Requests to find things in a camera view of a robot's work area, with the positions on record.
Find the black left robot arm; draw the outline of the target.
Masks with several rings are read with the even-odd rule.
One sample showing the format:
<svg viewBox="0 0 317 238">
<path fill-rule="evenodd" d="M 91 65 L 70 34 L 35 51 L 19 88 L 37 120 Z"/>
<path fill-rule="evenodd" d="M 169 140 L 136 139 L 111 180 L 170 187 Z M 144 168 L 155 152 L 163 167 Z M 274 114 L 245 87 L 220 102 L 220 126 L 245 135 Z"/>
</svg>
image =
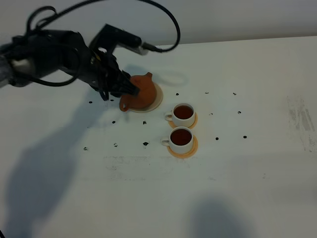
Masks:
<svg viewBox="0 0 317 238">
<path fill-rule="evenodd" d="M 8 50 L 0 49 L 0 85 L 62 87 L 79 79 L 105 101 L 110 95 L 137 96 L 140 89 L 120 70 L 113 51 L 123 46 L 137 52 L 141 44 L 140 37 L 108 24 L 89 46 L 80 33 L 65 30 L 41 30 L 26 40 L 15 37 Z"/>
</svg>

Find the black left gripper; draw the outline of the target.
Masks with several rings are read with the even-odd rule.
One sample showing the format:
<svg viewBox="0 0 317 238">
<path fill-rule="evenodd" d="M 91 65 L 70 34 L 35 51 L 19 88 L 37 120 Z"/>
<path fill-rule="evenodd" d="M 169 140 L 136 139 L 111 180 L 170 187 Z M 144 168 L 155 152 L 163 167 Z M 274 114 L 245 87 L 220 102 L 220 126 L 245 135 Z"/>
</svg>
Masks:
<svg viewBox="0 0 317 238">
<path fill-rule="evenodd" d="M 129 47 L 141 44 L 140 37 L 108 24 L 92 40 L 89 49 L 96 57 L 93 65 L 96 66 L 97 79 L 91 87 L 102 99 L 108 99 L 110 94 L 115 97 L 139 94 L 140 89 L 131 83 L 130 75 L 119 68 L 113 52 L 117 46 L 130 50 Z"/>
</svg>

